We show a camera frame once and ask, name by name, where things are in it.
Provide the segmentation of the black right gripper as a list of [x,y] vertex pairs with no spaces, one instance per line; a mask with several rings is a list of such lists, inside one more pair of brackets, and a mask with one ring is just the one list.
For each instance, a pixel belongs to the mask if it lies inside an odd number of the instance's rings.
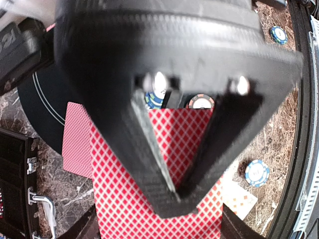
[[0,94],[20,85],[28,76],[53,63],[54,29],[26,18],[0,31]]

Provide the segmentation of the red chip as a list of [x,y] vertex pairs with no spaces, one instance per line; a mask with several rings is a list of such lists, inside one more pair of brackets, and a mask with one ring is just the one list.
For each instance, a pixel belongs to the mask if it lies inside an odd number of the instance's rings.
[[215,102],[213,98],[205,94],[197,94],[190,99],[186,107],[188,109],[212,109]]

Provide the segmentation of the blue-green chip stack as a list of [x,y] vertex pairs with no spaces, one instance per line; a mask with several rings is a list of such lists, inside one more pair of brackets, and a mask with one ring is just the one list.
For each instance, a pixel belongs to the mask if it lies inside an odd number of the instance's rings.
[[270,35],[272,39],[280,45],[284,45],[288,42],[288,36],[280,26],[273,26],[270,29]]

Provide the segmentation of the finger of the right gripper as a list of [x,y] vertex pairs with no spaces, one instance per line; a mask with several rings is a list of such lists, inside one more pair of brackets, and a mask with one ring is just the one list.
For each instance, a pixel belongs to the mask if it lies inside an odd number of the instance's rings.
[[201,199],[247,147],[302,77],[301,52],[270,44],[245,43],[216,49],[209,70],[197,80],[181,80],[179,95],[215,97],[215,109],[177,194]]
[[141,187],[149,169],[178,203],[145,106],[143,79],[176,79],[193,49],[197,15],[188,7],[148,0],[60,0],[55,12],[55,62],[113,153]]

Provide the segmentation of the red-backed playing card deck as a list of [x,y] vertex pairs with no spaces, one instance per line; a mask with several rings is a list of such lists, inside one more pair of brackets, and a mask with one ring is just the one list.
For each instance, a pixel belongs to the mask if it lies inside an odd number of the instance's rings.
[[[193,162],[212,110],[150,110],[159,148],[178,186]],[[103,239],[218,239],[223,212],[220,181],[200,200],[178,203],[164,183],[145,170],[139,187],[102,135],[90,126],[94,198]]]

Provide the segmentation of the dealt red-backed card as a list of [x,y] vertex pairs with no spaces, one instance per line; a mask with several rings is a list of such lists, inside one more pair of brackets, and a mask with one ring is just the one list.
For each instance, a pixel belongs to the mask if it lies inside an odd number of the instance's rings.
[[62,142],[63,169],[92,178],[91,120],[82,104],[68,102]]

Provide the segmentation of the blue chip stack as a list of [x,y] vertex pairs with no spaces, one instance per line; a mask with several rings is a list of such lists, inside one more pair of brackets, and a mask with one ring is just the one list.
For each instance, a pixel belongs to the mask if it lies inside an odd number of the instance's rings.
[[259,159],[251,161],[245,169],[245,179],[249,185],[254,187],[265,185],[269,175],[269,167]]

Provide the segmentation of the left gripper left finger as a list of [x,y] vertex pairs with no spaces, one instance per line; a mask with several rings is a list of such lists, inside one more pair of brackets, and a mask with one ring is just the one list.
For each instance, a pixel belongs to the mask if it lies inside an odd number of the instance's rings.
[[93,205],[67,232],[59,239],[99,239],[96,206]]

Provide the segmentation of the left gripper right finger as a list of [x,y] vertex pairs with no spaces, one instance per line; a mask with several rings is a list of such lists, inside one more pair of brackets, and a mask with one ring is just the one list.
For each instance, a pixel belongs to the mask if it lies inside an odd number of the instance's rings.
[[223,205],[221,239],[264,239],[247,226],[230,208]]

